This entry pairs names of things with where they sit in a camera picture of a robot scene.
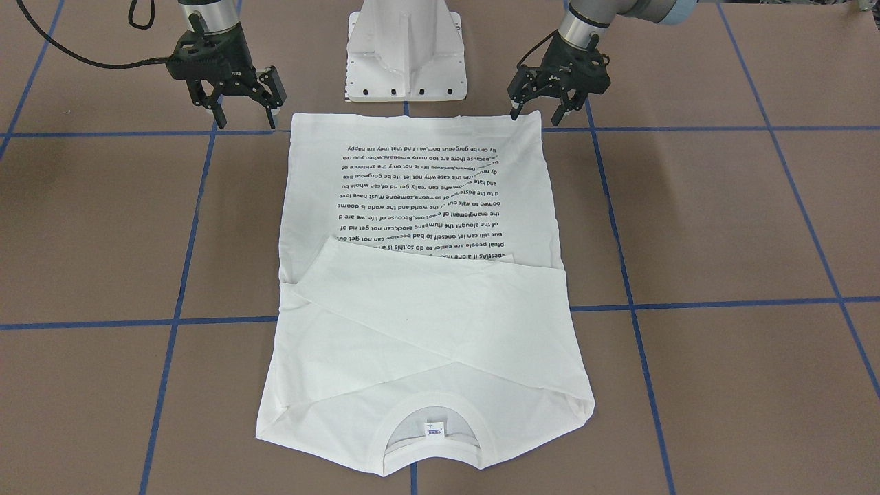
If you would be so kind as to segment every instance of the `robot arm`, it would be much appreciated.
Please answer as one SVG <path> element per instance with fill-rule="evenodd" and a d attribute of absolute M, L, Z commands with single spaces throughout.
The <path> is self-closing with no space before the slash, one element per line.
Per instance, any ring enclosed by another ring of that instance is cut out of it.
<path fill-rule="evenodd" d="M 517 74 L 510 82 L 508 95 L 513 104 L 510 116 L 516 120 L 526 102 L 538 96 L 558 98 L 552 123 L 580 110 L 591 92 L 601 94 L 611 79 L 605 67 L 607 55 L 597 46 L 618 14 L 641 18 L 658 24 L 678 24 L 693 11 L 696 0 L 571 0 L 559 29 L 525 54 L 517 64 Z M 550 40 L 538 67 L 523 64 L 525 59 Z"/>
<path fill-rule="evenodd" d="M 226 126 L 220 97 L 227 95 L 247 96 L 259 103 L 274 129 L 287 93 L 274 66 L 259 73 L 253 67 L 235 1 L 178 0 L 178 4 L 188 30 L 165 63 L 172 78 L 187 82 L 193 105 L 209 110 L 217 127 Z M 203 80 L 214 88 L 210 95 L 205 93 Z"/>

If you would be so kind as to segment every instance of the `blue-taped grid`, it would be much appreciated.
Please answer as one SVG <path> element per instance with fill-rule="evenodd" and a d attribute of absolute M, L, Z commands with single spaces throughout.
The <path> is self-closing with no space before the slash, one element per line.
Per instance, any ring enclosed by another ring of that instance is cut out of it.
<path fill-rule="evenodd" d="M 51 35 L 54 33 L 59 19 L 62 14 L 64 6 L 64 0 L 60 0 L 57 8 L 55 9 L 55 15 L 52 18 L 52 24 L 49 28 L 48 32 Z M 238 10 L 241 11 L 242 0 L 238 0 Z M 730 23 L 727 20 L 727 17 L 724 14 L 723 7 L 718 4 L 717 5 L 718 13 L 721 16 L 724 27 L 730 37 L 730 42 L 733 45 L 734 50 L 737 53 L 737 58 L 742 66 L 743 72 L 746 76 L 746 79 L 749 83 L 749 86 L 752 89 L 752 93 L 754 95 L 755 101 L 759 107 L 761 115 L 764 118 L 765 126 L 704 126 L 704 127 L 695 127 L 695 126 L 665 126 L 665 127 L 599 127 L 596 125 L 593 114 L 590 109 L 589 101 L 586 105 L 586 112 L 589 121 L 589 127 L 587 128 L 544 128 L 544 132 L 548 133 L 586 133 L 590 135 L 590 138 L 593 143 L 594 151 L 596 153 L 596 159 L 598 163 L 598 171 L 600 174 L 600 178 L 602 181 L 602 189 L 605 194 L 605 198 L 608 205 L 608 215 L 609 221 L 611 223 L 612 233 L 614 235 L 614 239 L 617 243 L 618 255 L 620 259 L 620 273 L 623 279 L 623 284 L 625 288 L 625 292 L 627 295 L 627 303 L 626 304 L 618 304 L 618 305 L 594 305 L 594 306 L 573 306 L 571 307 L 571 311 L 573 313 L 590 313 L 590 312 L 609 312 L 609 311 L 620 311 L 620 312 L 629 312 L 630 318 L 633 324 L 633 330 L 635 333 L 635 340 L 638 346 L 638 352 L 640 359 L 642 361 L 642 372 L 644 375 L 645 386 L 647 390 L 647 396 L 649 400 L 649 405 L 651 408 L 651 413 L 654 418 L 654 424 L 656 429 L 657 442 L 660 447 L 661 454 L 661 462 L 664 466 L 664 473 L 666 475 L 666 481 L 669 489 L 670 495 L 675 494 L 675 482 L 672 474 L 671 461 L 670 457 L 666 450 L 664 434 L 663 434 L 663 426 L 660 418 L 660 410 L 657 405 L 656 398 L 654 396 L 654 390 L 650 377 L 650 369 L 648 363 L 648 357 L 646 351 L 644 349 L 644 345 L 642 342 L 642 333 L 641 328 L 638 321 L 638 312 L 639 311 L 652 311 L 652 310 L 669 310 L 669 309 L 692 309 L 692 308 L 719 308 L 719 307 L 784 307 L 784 306 L 799 306 L 799 305 L 837 305 L 842 312 L 844 319 L 846 320 L 847 327 L 849 328 L 850 334 L 854 340 L 856 350 L 859 353 L 860 358 L 862 359 L 862 363 L 865 366 L 865 370 L 869 379 L 874 386 L 874 390 L 880 398 L 880 385 L 878 385 L 877 377 L 874 372 L 874 369 L 869 361 L 868 355 L 862 345 L 862 340 L 859 337 L 858 331 L 850 317 L 849 311 L 847 309 L 847 305 L 850 304 L 861 304 L 861 303 L 877 303 L 880 302 L 880 295 L 878 296 L 859 296 L 859 297 L 845 297 L 840 292 L 840 288 L 837 284 L 837 281 L 832 273 L 831 265 L 828 262 L 825 251 L 822 248 L 822 244 L 819 240 L 818 234 L 816 233 L 812 221 L 810 220 L 810 215 L 806 209 L 806 206 L 803 203 L 800 192 L 796 185 L 794 176 L 792 175 L 788 162 L 785 158 L 785 154 L 782 151 L 779 140 L 776 136 L 776 131 L 880 131 L 880 126 L 774 126 L 769 117 L 767 116 L 766 109 L 764 108 L 763 102 L 759 96 L 758 88 L 752 79 L 752 75 L 749 72 L 748 66 L 746 64 L 745 58 L 743 56 L 742 51 L 740 50 L 737 39 L 733 30 L 730 26 Z M 153 415 L 153 422 L 150 428 L 150 440 L 148 442 L 147 452 L 144 457 L 144 465 L 143 465 L 143 473 L 140 484 L 140 493 L 144 495 L 147 492 L 147 487 L 150 479 L 150 468 L 152 465 L 152 459 L 155 452 L 156 442 L 159 434 L 159 426 L 161 423 L 162 417 L 162 409 L 165 401 L 165 391 L 167 389 L 169 375 L 171 371 L 171 365 L 174 354 L 174 345 L 176 343 L 176 337 L 178 333 L 178 329 L 180 325 L 208 325 L 208 324 L 247 324 L 247 323 L 268 323 L 268 322 L 276 322 L 278 317 L 277 315 L 259 315 L 259 316 L 232 316 L 232 317 L 205 317 L 205 318 L 183 318 L 181 316 L 184 298 L 187 290 L 187 280 L 189 276 L 189 270 L 191 266 L 191 261 L 193 258 L 194 245 L 196 235 L 198 233 L 198 225 L 199 225 L 199 209 L 202 203 L 202 197 L 204 196 L 205 191 L 205 182 L 208 178 L 211 158 L 214 151 L 214 145 L 216 142 L 216 138 L 218 136 L 265 136 L 272 135 L 274 133 L 290 133 L 289 130 L 222 130 L 218 129 L 216 125 L 214 125 L 211 130 L 160 130 L 160 131 L 136 131 L 136 132 L 126 132 L 126 131 L 114 131 L 114 132 L 27 132 L 27 133 L 18 133 L 15 132 L 16 125 L 18 123 L 18 119 L 21 116 L 22 110 L 27 101 L 27 97 L 31 88 L 33 86 L 33 82 L 37 77 L 37 74 L 40 70 L 40 66 L 42 65 L 45 54 L 48 50 L 48 43 L 44 42 L 43 46 L 40 50 L 40 53 L 37 57 L 37 60 L 33 66 L 31 74 L 27 79 L 26 86 L 24 91 L 21 94 L 21 98 L 18 101 L 18 105 L 16 107 L 16 111 L 11 119 L 9 128 L 2 134 L 3 142 L 0 144 L 0 159 L 3 158 L 6 149 L 9 145 L 9 142 L 12 139 L 35 139 L 35 138 L 79 138 L 79 137 L 178 137 L 178 136 L 205 136 L 209 137 L 208 149 L 205 154 L 204 166 L 202 169 L 202 179 L 199 184 L 199 190 L 196 197 L 195 203 L 195 211 L 193 214 L 193 222 L 190 229 L 189 242 L 187 243 L 187 253 L 185 256 L 185 261 L 183 265 L 183 270 L 180 277 L 180 290 L 178 293 L 178 298 L 174 308 L 173 318 L 165 318 L 165 319 L 144 319 L 144 320 L 118 320 L 118 321 L 59 321 L 59 322 L 34 322 L 34 323 L 0 323 L 0 331 L 22 331 L 22 330 L 41 330 L 41 329 L 87 329 L 87 328 L 133 328 L 133 327 L 148 327 L 148 326 L 170 326 L 171 332 L 168 338 L 168 345 L 165 351 L 165 363 L 163 366 L 163 372 L 160 379 L 158 397 L 156 401 L 156 409 Z M 403 102 L 403 115 L 410 114 L 410 106 L 409 102 Z M 823 267 L 825 269 L 825 274 L 828 277 L 828 281 L 831 284 L 832 290 L 834 292 L 833 298 L 807 298 L 807 299 L 756 299 L 756 300 L 728 300 L 728 301 L 693 301 L 693 302 L 672 302 L 672 303 L 648 303 L 648 304 L 640 304 L 636 303 L 633 299 L 632 289 L 629 283 L 629 277 L 627 274 L 627 266 L 626 266 L 626 258 L 624 255 L 623 244 L 620 240 L 619 231 L 617 228 L 617 221 L 614 217 L 614 208 L 613 202 L 610 194 L 610 190 L 608 188 L 608 182 L 605 176 L 605 166 L 602 160 L 602 152 L 599 146 L 598 134 L 604 132 L 730 132 L 730 131 L 751 131 L 751 132 L 767 132 L 774 142 L 774 147 L 783 167 L 783 170 L 788 179 L 788 183 L 791 187 L 794 198 L 797 201 L 798 207 L 802 213 L 803 220 L 806 223 L 808 230 L 810 232 L 810 236 L 813 240 L 813 244 L 817 250 L 820 260 L 822 261 Z M 414 463 L 410 466 L 410 491 L 413 495 L 416 495 L 418 492 L 418 465 Z"/>

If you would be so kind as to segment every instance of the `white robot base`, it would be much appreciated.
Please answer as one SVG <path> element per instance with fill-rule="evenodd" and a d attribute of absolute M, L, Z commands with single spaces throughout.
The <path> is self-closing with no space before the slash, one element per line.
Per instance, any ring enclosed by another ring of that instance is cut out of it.
<path fill-rule="evenodd" d="M 349 101 L 463 100 L 461 17 L 444 0 L 365 0 L 348 18 L 346 72 Z"/>

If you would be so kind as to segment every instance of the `white t-shirt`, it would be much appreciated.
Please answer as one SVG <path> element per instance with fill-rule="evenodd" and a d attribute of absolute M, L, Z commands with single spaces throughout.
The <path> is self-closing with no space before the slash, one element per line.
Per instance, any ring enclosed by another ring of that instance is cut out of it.
<path fill-rule="evenodd" d="M 537 114 L 294 116 L 257 438 L 387 476 L 427 457 L 485 468 L 584 424 L 594 401 L 540 146 Z M 370 148 L 388 168 L 370 168 Z M 386 173 L 401 163 L 422 174 Z M 355 185 L 364 197 L 345 196 Z M 398 208 L 358 218 L 380 204 Z M 453 234 L 468 241 L 438 240 Z"/>

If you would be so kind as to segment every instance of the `table surface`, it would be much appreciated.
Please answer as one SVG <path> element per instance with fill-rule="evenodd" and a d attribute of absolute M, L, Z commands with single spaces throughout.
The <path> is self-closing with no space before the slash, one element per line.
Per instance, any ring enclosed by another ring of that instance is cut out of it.
<path fill-rule="evenodd" d="M 0 493 L 880 492 L 880 33 L 852 4 L 619 18 L 611 88 L 545 129 L 584 428 L 388 478 L 254 439 L 291 115 L 504 115 L 562 14 L 448 4 L 466 100 L 347 103 L 361 2 L 245 0 L 254 62 L 289 95 L 275 132 L 240 99 L 217 130 L 164 68 L 88 67 L 0 5 Z M 101 61 L 184 29 L 170 1 L 147 32 L 124 2 L 28 5 Z M 549 126 L 554 106 L 527 110 Z"/>

